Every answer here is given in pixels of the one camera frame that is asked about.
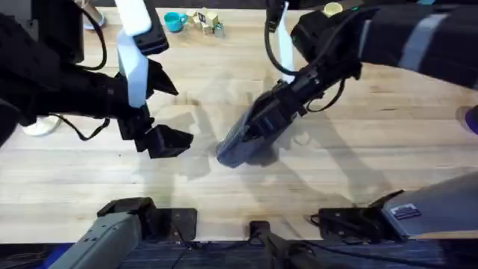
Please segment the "blue surface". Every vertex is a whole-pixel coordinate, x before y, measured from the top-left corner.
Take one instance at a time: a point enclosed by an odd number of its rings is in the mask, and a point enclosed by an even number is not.
[[[36,269],[47,269],[52,266],[73,244],[59,244],[50,255],[43,261],[43,264]]]
[[[470,130],[478,135],[478,106],[470,109],[465,115],[465,122]]]

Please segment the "yellow object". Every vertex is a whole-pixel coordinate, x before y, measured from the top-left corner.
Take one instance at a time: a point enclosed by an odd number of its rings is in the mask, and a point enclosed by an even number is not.
[[[202,24],[202,33],[204,33],[205,35],[213,34],[212,27],[209,24],[204,22],[201,22],[201,24]]]
[[[214,28],[219,23],[219,16],[215,12],[208,12],[206,14],[206,23]]]
[[[330,2],[326,4],[326,6],[323,8],[323,13],[326,14],[327,16],[333,16],[337,13],[342,12],[344,9],[342,8],[342,5],[337,3],[337,2]]]
[[[187,10],[186,11],[187,21],[190,23],[194,23],[195,15],[197,15],[197,12],[195,10]]]
[[[202,22],[198,16],[193,17],[193,24],[194,24],[194,27],[196,27],[198,30],[202,29]]]

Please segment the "wooden table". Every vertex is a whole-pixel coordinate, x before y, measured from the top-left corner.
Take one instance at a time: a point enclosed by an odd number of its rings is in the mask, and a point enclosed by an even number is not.
[[[158,10],[161,16],[167,11]],[[102,12],[109,24],[102,71],[114,75],[120,20],[114,8]],[[303,13],[288,13],[289,29]],[[218,14],[225,39],[187,28],[168,34],[170,49],[152,56],[180,94],[156,93],[149,108],[158,123],[193,133],[191,149],[178,158],[151,160],[121,140],[115,122],[89,142],[64,124],[42,138],[17,129],[0,149],[0,243],[76,241],[102,206],[126,197],[197,208],[199,240],[245,238],[250,220],[270,221],[285,238],[319,238],[305,221],[319,208],[367,205],[392,191],[477,169],[478,137],[457,120],[465,107],[478,104],[477,92],[372,65],[364,67],[360,81],[347,82],[336,106],[296,120],[257,164],[224,167],[214,147],[280,75],[265,54],[263,10]],[[87,32],[84,41],[84,64],[96,65],[97,37]],[[297,67],[305,63],[297,59]],[[69,118],[85,133],[100,124]]]

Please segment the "blue cup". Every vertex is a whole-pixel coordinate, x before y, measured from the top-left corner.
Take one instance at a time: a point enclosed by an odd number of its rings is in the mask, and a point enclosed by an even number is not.
[[[186,23],[186,20],[186,14],[183,13],[168,12],[166,13],[166,15],[164,15],[164,22],[166,23],[166,28],[173,33],[182,30],[182,27]]]

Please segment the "toy block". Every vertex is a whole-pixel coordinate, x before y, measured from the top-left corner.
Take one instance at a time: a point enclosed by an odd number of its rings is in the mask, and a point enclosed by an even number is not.
[[[204,22],[206,23],[206,14],[207,14],[208,10],[203,8],[201,11],[198,11],[197,13],[197,16],[199,17],[199,20],[201,22]]]
[[[194,23],[194,17],[196,14],[197,12],[195,10],[187,10],[186,11],[187,21],[190,23]]]
[[[219,16],[215,12],[209,11],[206,14],[206,23],[214,28],[219,23]]]
[[[201,22],[202,23],[202,33],[204,33],[205,35],[210,35],[210,34],[213,34],[213,30],[212,30],[212,27],[204,22]]]
[[[202,22],[199,20],[198,16],[193,17],[193,24],[196,29],[198,30],[202,29]]]

